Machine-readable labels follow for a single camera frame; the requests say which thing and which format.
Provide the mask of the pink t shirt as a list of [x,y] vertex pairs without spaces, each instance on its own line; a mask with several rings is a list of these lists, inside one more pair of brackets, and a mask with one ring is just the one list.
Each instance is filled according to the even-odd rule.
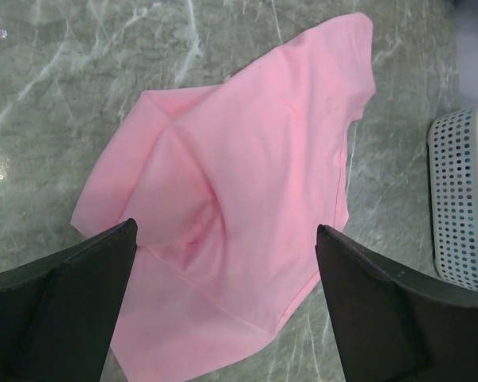
[[375,92],[373,25],[332,18],[223,84],[141,94],[72,215],[90,237],[137,223],[112,338],[130,381],[186,381],[273,341],[342,229],[347,129]]

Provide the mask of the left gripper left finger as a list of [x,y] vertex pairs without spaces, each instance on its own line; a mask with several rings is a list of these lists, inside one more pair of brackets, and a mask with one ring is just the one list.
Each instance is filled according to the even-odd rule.
[[98,381],[131,274],[137,224],[0,273],[0,381]]

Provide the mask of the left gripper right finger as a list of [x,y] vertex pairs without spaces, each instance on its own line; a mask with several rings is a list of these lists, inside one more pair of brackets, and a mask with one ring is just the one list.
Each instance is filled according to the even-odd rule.
[[320,225],[316,257],[348,381],[478,381],[478,292]]

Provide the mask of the white perforated laundry basket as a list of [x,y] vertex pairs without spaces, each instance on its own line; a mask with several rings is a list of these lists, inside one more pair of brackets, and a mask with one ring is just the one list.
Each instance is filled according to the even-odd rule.
[[435,119],[427,147],[437,273],[478,292],[478,105]]

